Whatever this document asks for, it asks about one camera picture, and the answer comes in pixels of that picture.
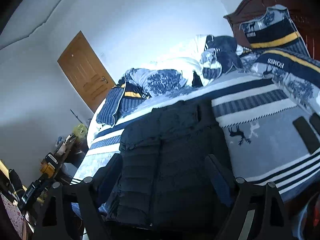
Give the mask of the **black puffer jacket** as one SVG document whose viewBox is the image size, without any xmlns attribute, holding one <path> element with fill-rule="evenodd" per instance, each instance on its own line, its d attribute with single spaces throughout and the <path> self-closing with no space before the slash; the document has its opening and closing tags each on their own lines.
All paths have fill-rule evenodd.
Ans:
<svg viewBox="0 0 320 240">
<path fill-rule="evenodd" d="M 212 154 L 231 167 L 225 135 L 209 100 L 180 101 L 129 124 L 120 137 L 123 160 L 108 220 L 142 227 L 206 224 L 219 209 L 204 168 Z"/>
</svg>

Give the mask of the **yellow container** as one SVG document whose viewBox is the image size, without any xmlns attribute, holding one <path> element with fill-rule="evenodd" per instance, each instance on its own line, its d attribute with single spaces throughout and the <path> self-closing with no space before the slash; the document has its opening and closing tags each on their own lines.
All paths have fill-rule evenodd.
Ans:
<svg viewBox="0 0 320 240">
<path fill-rule="evenodd" d="M 52 153 L 48 153 L 45 158 L 41 161 L 40 172 L 46 174 L 48 178 L 52 178 L 55 174 L 59 162 Z"/>
</svg>

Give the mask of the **yellow green plastic bag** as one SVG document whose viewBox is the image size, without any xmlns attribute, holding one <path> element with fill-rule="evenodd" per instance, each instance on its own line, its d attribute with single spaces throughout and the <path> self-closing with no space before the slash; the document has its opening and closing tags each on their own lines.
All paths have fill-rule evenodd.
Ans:
<svg viewBox="0 0 320 240">
<path fill-rule="evenodd" d="M 87 137 L 87 132 L 88 132 L 88 129 L 84 124 L 79 124 L 78 126 L 75 126 L 73 128 L 73 134 L 78 139 L 83 139 L 83 138 Z"/>
</svg>

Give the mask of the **cluttered side table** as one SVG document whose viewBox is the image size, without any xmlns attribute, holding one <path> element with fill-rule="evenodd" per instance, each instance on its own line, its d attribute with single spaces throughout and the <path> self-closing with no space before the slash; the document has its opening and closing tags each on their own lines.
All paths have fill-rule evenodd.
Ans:
<svg viewBox="0 0 320 240">
<path fill-rule="evenodd" d="M 57 175 L 67 170 L 66 162 L 70 151 L 80 142 L 73 133 L 68 137 L 58 137 L 53 152 L 50 152 L 59 162 L 59 166 L 52 178 L 48 178 L 46 174 L 42 174 L 39 170 L 38 177 L 26 187 L 21 182 L 21 176 L 14 169 L 8 169 L 1 162 L 1 172 L 8 178 L 10 186 L 8 193 L 14 198 L 16 207 L 28 224 L 31 231 L 34 231 L 36 220 L 39 216 L 40 207 L 44 204 L 49 188 L 55 182 Z"/>
</svg>

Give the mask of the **blue striped bed sheet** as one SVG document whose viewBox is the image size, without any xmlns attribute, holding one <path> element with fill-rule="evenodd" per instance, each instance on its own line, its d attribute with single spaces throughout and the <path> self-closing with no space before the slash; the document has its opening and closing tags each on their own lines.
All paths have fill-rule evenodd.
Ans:
<svg viewBox="0 0 320 240">
<path fill-rule="evenodd" d="M 96 122 L 105 100 L 89 126 L 89 149 L 74 181 L 94 176 L 114 154 L 120 154 L 120 137 L 129 124 L 154 109 L 180 101 L 200 100 L 212 103 L 231 160 L 231 167 L 227 169 L 235 177 L 261 186 L 274 182 L 284 202 L 295 198 L 319 178 L 319 149 L 310 154 L 292 123 L 303 116 L 309 124 L 309 114 L 271 79 L 233 72 L 219 82 L 199 88 L 186 86 L 156 97 L 148 96 L 113 127 Z"/>
</svg>

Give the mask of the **black smartphone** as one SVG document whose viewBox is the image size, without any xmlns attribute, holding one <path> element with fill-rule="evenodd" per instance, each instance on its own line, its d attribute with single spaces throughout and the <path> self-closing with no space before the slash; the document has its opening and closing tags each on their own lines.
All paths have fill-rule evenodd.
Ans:
<svg viewBox="0 0 320 240">
<path fill-rule="evenodd" d="M 320 134 L 320 116 L 317 113 L 313 113 L 313 115 L 310 116 L 309 122 L 314 130 Z"/>
<path fill-rule="evenodd" d="M 319 139 L 303 116 L 300 116 L 293 122 L 293 126 L 300 135 L 308 152 L 314 154 L 319 149 Z"/>
</svg>

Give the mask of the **blue striped pillow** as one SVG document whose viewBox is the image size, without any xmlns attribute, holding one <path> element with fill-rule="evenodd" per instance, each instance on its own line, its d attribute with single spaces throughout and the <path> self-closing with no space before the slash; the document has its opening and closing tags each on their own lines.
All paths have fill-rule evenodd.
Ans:
<svg viewBox="0 0 320 240">
<path fill-rule="evenodd" d="M 108 93 L 96 122 L 113 127 L 120 118 L 130 114 L 147 98 L 135 85 L 127 83 L 121 87 L 115 86 Z"/>
</svg>

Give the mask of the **brown wooden door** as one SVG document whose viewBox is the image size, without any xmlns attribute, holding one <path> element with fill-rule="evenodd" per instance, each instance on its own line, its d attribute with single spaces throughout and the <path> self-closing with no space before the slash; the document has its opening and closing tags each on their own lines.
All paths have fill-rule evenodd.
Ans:
<svg viewBox="0 0 320 240">
<path fill-rule="evenodd" d="M 57 62 L 93 112 L 116 85 L 81 31 L 72 39 Z M 101 81 L 102 76 L 106 77 L 108 83 Z"/>
</svg>

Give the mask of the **lying blue homes pillow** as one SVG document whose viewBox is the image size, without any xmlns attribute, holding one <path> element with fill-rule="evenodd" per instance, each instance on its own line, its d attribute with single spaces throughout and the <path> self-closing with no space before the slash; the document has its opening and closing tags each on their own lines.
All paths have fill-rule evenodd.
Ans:
<svg viewBox="0 0 320 240">
<path fill-rule="evenodd" d="M 247 74 L 271 79 L 309 114 L 319 114 L 319 61 L 281 48 L 250 51 L 240 56 Z"/>
</svg>

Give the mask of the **crumpled blue white duvet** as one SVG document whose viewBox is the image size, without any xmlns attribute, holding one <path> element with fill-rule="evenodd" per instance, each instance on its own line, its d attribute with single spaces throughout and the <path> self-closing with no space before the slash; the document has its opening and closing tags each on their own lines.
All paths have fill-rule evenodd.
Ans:
<svg viewBox="0 0 320 240">
<path fill-rule="evenodd" d="M 233 68 L 241 68 L 240 55 L 243 52 L 234 37 L 197 35 L 170 55 L 141 68 L 127 70 L 119 85 L 132 85 L 143 98 L 186 86 L 206 86 Z"/>
</svg>

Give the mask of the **upright blue homes pillow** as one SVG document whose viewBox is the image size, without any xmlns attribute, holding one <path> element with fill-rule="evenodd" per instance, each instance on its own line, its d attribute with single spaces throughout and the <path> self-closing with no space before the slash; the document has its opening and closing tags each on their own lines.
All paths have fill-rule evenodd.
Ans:
<svg viewBox="0 0 320 240">
<path fill-rule="evenodd" d="M 257 18 L 242 22 L 243 31 L 249 45 L 254 50 L 284 48 L 295 53 L 310 56 L 305 42 L 290 17 L 289 10 L 276 4 L 266 8 L 266 12 Z"/>
</svg>

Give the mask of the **dark wooden headboard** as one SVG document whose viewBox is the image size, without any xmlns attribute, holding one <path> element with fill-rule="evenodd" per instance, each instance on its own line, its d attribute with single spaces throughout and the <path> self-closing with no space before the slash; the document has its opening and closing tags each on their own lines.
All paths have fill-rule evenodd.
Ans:
<svg viewBox="0 0 320 240">
<path fill-rule="evenodd" d="M 319 16 L 302 0 L 243 0 L 224 18 L 243 47 L 286 48 L 319 60 Z"/>
</svg>

